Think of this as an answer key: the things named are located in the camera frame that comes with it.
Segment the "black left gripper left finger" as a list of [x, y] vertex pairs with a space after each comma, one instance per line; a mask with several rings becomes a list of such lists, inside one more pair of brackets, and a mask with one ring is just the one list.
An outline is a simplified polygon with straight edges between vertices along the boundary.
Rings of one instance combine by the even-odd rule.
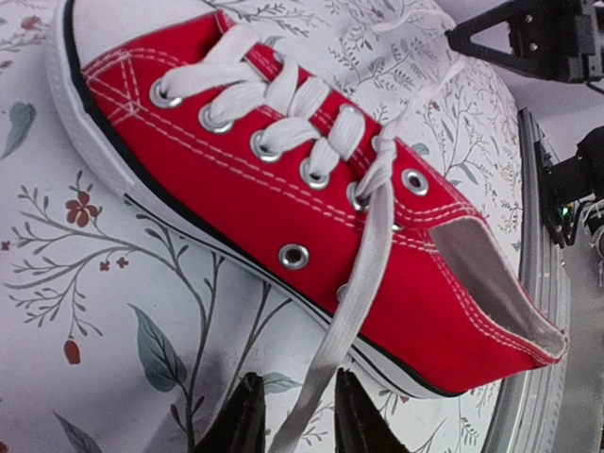
[[265, 451], [266, 404], [263, 378], [244, 375], [194, 453]]

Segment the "red canvas sneaker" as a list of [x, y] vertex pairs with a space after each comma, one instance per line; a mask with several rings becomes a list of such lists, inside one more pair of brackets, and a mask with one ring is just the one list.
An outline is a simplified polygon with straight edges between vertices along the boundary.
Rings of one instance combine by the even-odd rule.
[[114, 193], [208, 238], [327, 333], [271, 448], [293, 452], [347, 355], [454, 397], [558, 363], [485, 218], [381, 124], [217, 7], [60, 1], [46, 61], [81, 158]]

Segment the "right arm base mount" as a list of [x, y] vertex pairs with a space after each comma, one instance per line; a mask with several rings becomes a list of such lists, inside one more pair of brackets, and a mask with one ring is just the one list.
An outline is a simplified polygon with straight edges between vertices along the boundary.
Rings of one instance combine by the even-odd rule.
[[564, 248], [575, 243], [588, 197], [594, 203], [603, 199], [603, 128], [589, 132], [576, 154], [558, 163], [546, 145], [544, 139], [534, 143], [541, 217], [551, 241]]

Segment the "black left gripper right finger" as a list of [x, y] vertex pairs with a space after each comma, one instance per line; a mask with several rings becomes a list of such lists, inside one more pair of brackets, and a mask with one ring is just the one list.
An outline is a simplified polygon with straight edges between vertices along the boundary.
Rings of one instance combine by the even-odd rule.
[[340, 368], [335, 384], [335, 451], [410, 453], [390, 430], [359, 379]]

